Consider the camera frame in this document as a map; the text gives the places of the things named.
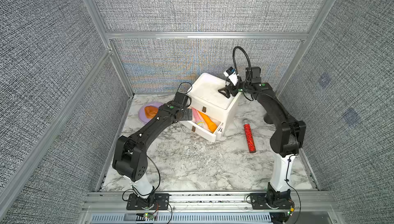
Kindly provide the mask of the white three-drawer storage unit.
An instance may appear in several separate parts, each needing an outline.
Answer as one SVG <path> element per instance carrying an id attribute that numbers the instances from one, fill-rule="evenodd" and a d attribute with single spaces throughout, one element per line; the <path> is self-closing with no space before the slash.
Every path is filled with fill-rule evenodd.
<path id="1" fill-rule="evenodd" d="M 222 133 L 234 121 L 239 99 L 242 97 L 240 92 L 229 98 L 219 92 L 228 86 L 225 80 L 203 73 L 187 93 L 192 98 L 191 107 L 219 121 Z"/>

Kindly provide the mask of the white bottom drawer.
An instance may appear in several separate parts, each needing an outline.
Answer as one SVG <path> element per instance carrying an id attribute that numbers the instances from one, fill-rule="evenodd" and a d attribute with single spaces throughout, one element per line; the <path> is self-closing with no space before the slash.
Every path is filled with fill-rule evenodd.
<path id="1" fill-rule="evenodd" d="M 190 132 L 195 133 L 209 142 L 220 139 L 224 133 L 224 123 L 207 115 L 201 116 L 201 112 L 192 108 L 192 120 L 181 121 Z"/>

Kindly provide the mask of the red glitter microphone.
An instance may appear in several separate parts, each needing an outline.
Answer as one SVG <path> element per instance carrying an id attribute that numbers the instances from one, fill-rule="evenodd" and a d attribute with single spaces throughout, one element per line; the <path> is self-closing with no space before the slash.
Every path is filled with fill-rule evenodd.
<path id="1" fill-rule="evenodd" d="M 256 148 L 253 140 L 253 135 L 248 119 L 243 119 L 243 127 L 245 131 L 248 150 L 250 153 L 256 153 Z"/>

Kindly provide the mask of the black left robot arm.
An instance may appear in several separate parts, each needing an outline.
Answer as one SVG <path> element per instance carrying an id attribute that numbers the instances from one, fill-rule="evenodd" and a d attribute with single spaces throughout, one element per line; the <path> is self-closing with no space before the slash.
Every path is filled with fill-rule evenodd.
<path id="1" fill-rule="evenodd" d="M 112 167 L 131 181 L 138 197 L 147 199 L 156 191 L 146 177 L 147 150 L 165 129 L 174 123 L 192 120 L 192 110 L 189 108 L 191 101 L 192 98 L 187 94 L 177 92 L 173 100 L 158 107 L 157 114 L 140 130 L 128 137 L 118 138 Z"/>

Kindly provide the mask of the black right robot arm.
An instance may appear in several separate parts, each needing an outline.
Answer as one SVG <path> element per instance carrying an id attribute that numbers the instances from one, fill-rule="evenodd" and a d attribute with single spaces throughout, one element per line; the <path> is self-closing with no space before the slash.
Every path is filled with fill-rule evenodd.
<path id="1" fill-rule="evenodd" d="M 291 199 L 290 170 L 299 150 L 303 146 L 306 123 L 297 120 L 284 108 L 277 99 L 271 85 L 262 82 L 259 67 L 247 67 L 246 79 L 242 80 L 237 70 L 228 68 L 225 87 L 218 90 L 226 98 L 238 93 L 248 93 L 253 101 L 261 104 L 266 111 L 263 119 L 269 125 L 275 126 L 275 132 L 270 138 L 274 155 L 274 170 L 268 183 L 263 204 L 271 209 L 293 208 Z"/>

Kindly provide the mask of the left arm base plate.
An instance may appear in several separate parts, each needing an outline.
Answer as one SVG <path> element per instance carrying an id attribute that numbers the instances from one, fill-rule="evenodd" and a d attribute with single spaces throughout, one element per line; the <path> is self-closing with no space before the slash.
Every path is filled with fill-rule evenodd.
<path id="1" fill-rule="evenodd" d="M 155 193 L 147 198 L 141 198 L 136 194 L 130 194 L 126 210 L 167 210 L 169 203 L 169 194 L 167 193 Z"/>

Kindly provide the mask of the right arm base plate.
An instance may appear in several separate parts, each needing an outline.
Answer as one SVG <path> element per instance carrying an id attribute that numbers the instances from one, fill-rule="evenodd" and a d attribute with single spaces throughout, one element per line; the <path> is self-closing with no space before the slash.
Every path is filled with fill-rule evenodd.
<path id="1" fill-rule="evenodd" d="M 294 208 L 290 192 L 253 193 L 249 195 L 249 198 L 254 210 L 290 210 Z"/>

